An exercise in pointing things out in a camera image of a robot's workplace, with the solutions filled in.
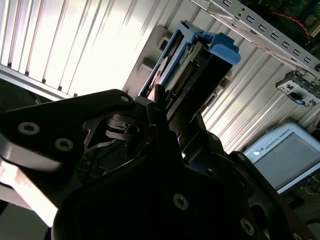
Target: screw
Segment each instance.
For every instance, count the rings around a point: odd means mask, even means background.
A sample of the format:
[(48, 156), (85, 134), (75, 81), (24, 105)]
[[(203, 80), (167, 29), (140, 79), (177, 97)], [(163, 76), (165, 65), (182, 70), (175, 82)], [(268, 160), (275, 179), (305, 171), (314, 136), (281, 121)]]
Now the screw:
[(245, 230), (245, 232), (247, 234), (249, 234), (250, 236), (253, 236), (255, 234), (254, 227), (252, 226), (252, 224), (247, 219), (242, 218), (240, 220), (240, 224), (241, 224), (243, 230)]
[(120, 98), (125, 102), (129, 102), (129, 98), (127, 98), (126, 96), (121, 96)]
[(238, 154), (238, 158), (240, 158), (240, 160), (242, 160), (242, 161), (245, 161), (245, 160), (246, 160), (245, 157), (242, 156), (241, 154)]
[(317, 65), (315, 65), (314, 70), (316, 70), (317, 72), (320, 71), (320, 63), (318, 63)]
[(191, 46), (189, 49), (188, 49), (188, 54), (191, 54), (193, 51), (194, 51), (194, 47), (193, 46)]
[(302, 238), (295, 232), (293, 233), (293, 237), (295, 240), (302, 240)]
[(294, 87), (294, 86), (291, 86), (290, 84), (288, 84), (288, 85), (286, 86), (286, 88), (289, 89), (289, 90), (292, 90), (292, 89), (294, 89), (295, 87)]
[(217, 138), (217, 136), (215, 136), (215, 135), (211, 135), (211, 138), (213, 139), (213, 140), (215, 140), (215, 141), (219, 141), (219, 138)]
[(74, 143), (67, 138), (59, 138), (55, 141), (55, 147), (63, 152), (68, 152), (74, 148)]
[(18, 130), (25, 135), (35, 135), (40, 131), (40, 127), (34, 122), (25, 121), (19, 124)]
[(189, 205), (188, 205), (187, 199), (179, 193), (177, 193), (173, 196), (173, 202), (174, 202), (174, 205), (176, 205), (178, 209), (181, 209), (183, 211), (188, 209)]
[(208, 168), (206, 171), (205, 171), (206, 174), (209, 174), (209, 175), (212, 175), (212, 169), (211, 168)]
[(128, 133), (130, 135), (135, 135), (139, 132), (139, 128), (137, 126), (130, 126), (129, 129), (128, 129)]

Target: red cable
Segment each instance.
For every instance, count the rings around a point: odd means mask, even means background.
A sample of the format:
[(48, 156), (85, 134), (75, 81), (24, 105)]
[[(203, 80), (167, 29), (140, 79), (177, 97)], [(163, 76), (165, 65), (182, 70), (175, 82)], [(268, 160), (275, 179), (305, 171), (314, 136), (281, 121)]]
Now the red cable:
[(275, 15), (278, 15), (280, 17), (285, 17), (287, 19), (291, 19), (292, 21), (296, 22), (297, 24), (300, 25), (300, 27), (303, 28), (303, 30), (305, 31), (305, 34), (306, 34), (306, 37), (308, 38), (308, 43), (310, 43), (310, 33), (308, 31), (308, 29), (305, 27), (305, 25), (303, 23), (301, 23), (299, 20), (297, 19), (294, 19), (292, 16), (288, 16), (284, 13), (279, 13), (279, 12), (271, 12), (271, 14), (275, 14)]

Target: white corrugated panel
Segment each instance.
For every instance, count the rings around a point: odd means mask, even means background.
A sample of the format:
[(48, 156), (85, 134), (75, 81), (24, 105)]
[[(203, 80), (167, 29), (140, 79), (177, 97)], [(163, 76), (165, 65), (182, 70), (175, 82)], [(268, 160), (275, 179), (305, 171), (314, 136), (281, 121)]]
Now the white corrugated panel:
[(0, 63), (70, 96), (121, 89), (152, 29), (173, 32), (181, 20), (240, 48), (229, 86), (203, 114), (227, 152), (283, 120), (313, 123), (319, 106), (298, 106), (275, 88), (289, 68), (189, 0), (1, 0)]

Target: electronic device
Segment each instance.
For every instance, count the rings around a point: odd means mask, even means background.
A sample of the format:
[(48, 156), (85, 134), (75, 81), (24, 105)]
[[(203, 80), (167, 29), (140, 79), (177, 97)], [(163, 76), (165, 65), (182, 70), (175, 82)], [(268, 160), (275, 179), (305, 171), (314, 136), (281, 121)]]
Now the electronic device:
[(308, 79), (308, 73), (290, 71), (275, 86), (296, 104), (308, 108), (320, 103), (319, 82), (312, 77)]
[(219, 83), (241, 57), (234, 40), (224, 33), (204, 32), (182, 21), (172, 35), (140, 96), (155, 98), (155, 85), (164, 86), (167, 118), (177, 133), (212, 96)]
[(293, 122), (266, 133), (244, 154), (279, 194), (320, 168), (320, 142)]

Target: black metal plate with holes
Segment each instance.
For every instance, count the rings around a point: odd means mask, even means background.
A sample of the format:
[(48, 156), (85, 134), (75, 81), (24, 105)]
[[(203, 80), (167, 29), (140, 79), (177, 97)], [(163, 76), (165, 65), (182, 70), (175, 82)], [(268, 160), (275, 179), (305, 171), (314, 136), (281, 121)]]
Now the black metal plate with holes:
[[(268, 220), (269, 239), (293, 239), (294, 233), (301, 239), (316, 239), (246, 156), (240, 152), (232, 152), (228, 158), (253, 186), (254, 194), (248, 198), (248, 202), (251, 208), (254, 205), (263, 207)], [(254, 217), (256, 222), (261, 220), (260, 215)]]
[(187, 210), (164, 203), (154, 159), (141, 157), (70, 195), (53, 225), (54, 240), (111, 239), (260, 239), (249, 236), (240, 220), (231, 224), (221, 186), (207, 174), (184, 168)]
[(211, 159), (208, 154), (212, 150), (222, 156), (226, 155), (219, 138), (207, 131), (200, 113), (195, 116), (188, 130), (180, 134), (178, 139), (180, 149), (185, 154), (184, 162), (200, 171), (206, 172), (209, 169)]
[[(114, 113), (125, 115), (134, 106), (129, 95), (114, 89), (8, 111), (0, 115), (0, 155), (18, 166), (44, 172), (73, 165), (82, 157), (102, 120)], [(38, 133), (21, 133), (18, 127), (25, 122), (35, 123)], [(70, 140), (72, 149), (57, 149), (60, 138)]]

